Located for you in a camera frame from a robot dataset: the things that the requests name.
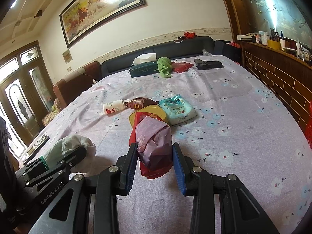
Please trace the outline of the white green-trimmed sock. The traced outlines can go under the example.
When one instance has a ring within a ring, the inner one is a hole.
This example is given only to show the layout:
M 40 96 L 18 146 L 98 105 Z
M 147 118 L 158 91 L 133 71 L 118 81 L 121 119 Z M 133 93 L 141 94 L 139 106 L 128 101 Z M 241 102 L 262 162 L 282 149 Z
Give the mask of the white green-trimmed sock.
M 90 171 L 95 158 L 96 146 L 89 138 L 81 135 L 68 135 L 58 140 L 52 148 L 40 156 L 40 161 L 49 170 L 55 167 L 57 162 L 61 161 L 66 154 L 72 153 L 78 147 L 86 150 L 86 156 L 73 167 L 72 172 L 87 173 Z

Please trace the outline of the purple red plastic bag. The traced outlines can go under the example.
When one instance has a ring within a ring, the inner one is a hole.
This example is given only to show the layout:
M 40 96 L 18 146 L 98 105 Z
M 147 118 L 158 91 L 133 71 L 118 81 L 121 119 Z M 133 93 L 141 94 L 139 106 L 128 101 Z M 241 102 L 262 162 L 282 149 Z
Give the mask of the purple red plastic bag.
M 172 134 L 169 124 L 137 113 L 129 144 L 137 143 L 141 175 L 147 179 L 159 178 L 170 171 Z

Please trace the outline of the black phone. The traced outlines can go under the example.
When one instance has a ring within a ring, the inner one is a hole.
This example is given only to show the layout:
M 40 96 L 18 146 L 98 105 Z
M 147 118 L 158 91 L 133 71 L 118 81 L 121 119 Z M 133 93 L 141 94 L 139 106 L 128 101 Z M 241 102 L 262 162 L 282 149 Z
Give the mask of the black phone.
M 48 135 L 42 135 L 22 156 L 23 164 L 28 164 L 28 162 L 35 157 L 38 151 L 43 148 L 49 139 L 50 137 L 48 137 Z

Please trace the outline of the floral pink tablecloth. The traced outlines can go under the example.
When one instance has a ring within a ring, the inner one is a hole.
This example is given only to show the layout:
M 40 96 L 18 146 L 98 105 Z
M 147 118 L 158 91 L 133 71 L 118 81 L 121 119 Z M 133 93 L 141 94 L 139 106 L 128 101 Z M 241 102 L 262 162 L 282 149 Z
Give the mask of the floral pink tablecloth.
M 84 91 L 43 130 L 43 155 L 67 135 L 96 146 L 89 175 L 127 153 L 131 110 L 108 116 L 103 104 L 120 99 L 153 100 L 181 95 L 196 117 L 172 128 L 182 152 L 209 173 L 235 174 L 266 211 L 280 233 L 292 233 L 311 204 L 311 149 L 285 101 L 254 75 L 224 56 L 221 69 L 132 78 L 128 71 L 105 77 Z

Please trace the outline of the wooden glass door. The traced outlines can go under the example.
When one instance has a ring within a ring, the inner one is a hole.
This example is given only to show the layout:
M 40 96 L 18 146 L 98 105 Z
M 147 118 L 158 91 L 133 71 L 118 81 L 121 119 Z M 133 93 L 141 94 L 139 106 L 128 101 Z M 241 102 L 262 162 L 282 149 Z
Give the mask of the wooden glass door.
M 38 41 L 1 58 L 1 117 L 17 160 L 44 128 L 56 98 L 52 87 Z

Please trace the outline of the white toothpaste tube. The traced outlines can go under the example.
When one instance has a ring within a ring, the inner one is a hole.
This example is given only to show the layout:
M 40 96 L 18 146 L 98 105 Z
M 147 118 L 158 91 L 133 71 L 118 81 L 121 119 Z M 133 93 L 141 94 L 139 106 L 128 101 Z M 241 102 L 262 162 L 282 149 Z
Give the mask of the white toothpaste tube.
M 127 108 L 127 103 L 129 103 L 129 99 L 125 100 L 116 100 L 109 103 L 103 104 L 103 112 L 104 114 L 110 115 L 113 113 L 120 112 Z

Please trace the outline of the yellow round lid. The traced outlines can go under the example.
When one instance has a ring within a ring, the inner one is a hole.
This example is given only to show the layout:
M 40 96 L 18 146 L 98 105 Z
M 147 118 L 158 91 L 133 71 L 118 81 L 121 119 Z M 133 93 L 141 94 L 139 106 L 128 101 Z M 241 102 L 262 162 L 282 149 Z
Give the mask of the yellow round lid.
M 164 112 L 164 110 L 159 106 L 159 105 L 149 105 L 147 107 L 144 107 L 140 110 L 136 110 L 135 112 L 133 112 L 132 114 L 130 114 L 129 116 L 129 122 L 131 124 L 131 127 L 134 126 L 135 123 L 135 118 L 136 118 L 136 114 L 140 113 L 140 114 L 144 114 L 147 116 L 150 116 L 152 118 L 155 118 L 159 121 L 163 121 L 165 123 L 169 123 L 166 113 Z

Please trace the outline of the brown snack wrapper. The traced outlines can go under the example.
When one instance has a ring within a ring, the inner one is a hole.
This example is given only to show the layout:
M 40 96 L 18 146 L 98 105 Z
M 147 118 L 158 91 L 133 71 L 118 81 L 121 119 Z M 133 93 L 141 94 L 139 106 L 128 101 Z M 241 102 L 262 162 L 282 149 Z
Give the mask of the brown snack wrapper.
M 157 105 L 158 103 L 159 103 L 158 101 L 154 101 L 149 98 L 137 97 L 132 100 L 127 100 L 125 102 L 125 106 L 127 108 L 139 110 L 150 105 Z

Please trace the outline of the wooden brick-pattern cabinet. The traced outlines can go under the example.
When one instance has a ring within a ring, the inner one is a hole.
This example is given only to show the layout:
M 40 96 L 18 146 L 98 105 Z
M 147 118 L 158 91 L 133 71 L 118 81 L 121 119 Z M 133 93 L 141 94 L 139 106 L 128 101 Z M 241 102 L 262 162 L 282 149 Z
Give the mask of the wooden brick-pattern cabinet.
M 241 42 L 242 66 L 281 100 L 305 130 L 310 117 L 311 66 L 291 54 L 252 42 Z

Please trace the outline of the black toy gun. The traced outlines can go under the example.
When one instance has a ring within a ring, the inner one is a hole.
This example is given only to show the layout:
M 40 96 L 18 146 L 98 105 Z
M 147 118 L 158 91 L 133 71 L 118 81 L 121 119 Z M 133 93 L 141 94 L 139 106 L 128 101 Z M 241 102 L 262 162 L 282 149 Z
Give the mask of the black toy gun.
M 198 70 L 221 69 L 223 65 L 220 61 L 203 61 L 201 59 L 194 60 Z

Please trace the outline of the red flat pouch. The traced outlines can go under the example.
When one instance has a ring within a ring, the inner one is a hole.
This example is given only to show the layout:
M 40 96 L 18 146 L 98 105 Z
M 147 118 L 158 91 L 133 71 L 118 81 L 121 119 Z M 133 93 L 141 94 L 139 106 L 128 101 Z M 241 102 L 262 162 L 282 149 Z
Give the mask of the red flat pouch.
M 183 73 L 192 68 L 194 65 L 188 62 L 172 62 L 172 71 L 176 73 Z

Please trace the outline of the dark green tissue box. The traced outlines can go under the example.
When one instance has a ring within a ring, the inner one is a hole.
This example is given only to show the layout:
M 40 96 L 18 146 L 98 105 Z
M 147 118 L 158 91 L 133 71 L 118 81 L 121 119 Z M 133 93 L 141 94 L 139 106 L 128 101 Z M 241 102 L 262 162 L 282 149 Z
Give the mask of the dark green tissue box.
M 132 78 L 158 73 L 157 55 L 155 53 L 144 53 L 133 60 L 129 69 Z

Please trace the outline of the black sofa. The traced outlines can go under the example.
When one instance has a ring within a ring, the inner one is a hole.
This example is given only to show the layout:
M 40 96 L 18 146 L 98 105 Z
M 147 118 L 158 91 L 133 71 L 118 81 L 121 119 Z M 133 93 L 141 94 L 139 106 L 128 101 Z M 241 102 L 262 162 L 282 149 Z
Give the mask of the black sofa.
M 157 58 L 168 57 L 170 59 L 181 59 L 199 56 L 203 50 L 212 55 L 226 56 L 234 62 L 242 64 L 242 50 L 230 44 L 230 41 L 213 40 L 210 36 L 198 36 L 186 39 L 180 43 L 169 41 L 151 47 L 142 48 L 121 56 L 108 59 L 101 65 L 102 77 L 129 69 L 133 60 L 144 53 L 155 53 Z

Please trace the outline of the red item on sofa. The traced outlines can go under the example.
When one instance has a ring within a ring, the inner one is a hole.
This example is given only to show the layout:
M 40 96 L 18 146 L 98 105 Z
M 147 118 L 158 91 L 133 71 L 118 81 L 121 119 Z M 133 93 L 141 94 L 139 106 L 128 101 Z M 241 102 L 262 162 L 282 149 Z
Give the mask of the red item on sofa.
M 197 34 L 195 34 L 195 32 L 184 32 L 183 34 L 183 38 L 186 39 L 193 39 L 197 37 Z

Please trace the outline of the framed horse painting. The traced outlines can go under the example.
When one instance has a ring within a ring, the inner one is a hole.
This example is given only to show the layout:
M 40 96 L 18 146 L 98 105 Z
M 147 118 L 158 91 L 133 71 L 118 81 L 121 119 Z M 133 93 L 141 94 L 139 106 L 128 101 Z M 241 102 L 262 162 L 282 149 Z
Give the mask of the framed horse painting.
M 73 0 L 59 15 L 66 46 L 72 47 L 103 23 L 142 5 L 145 0 Z

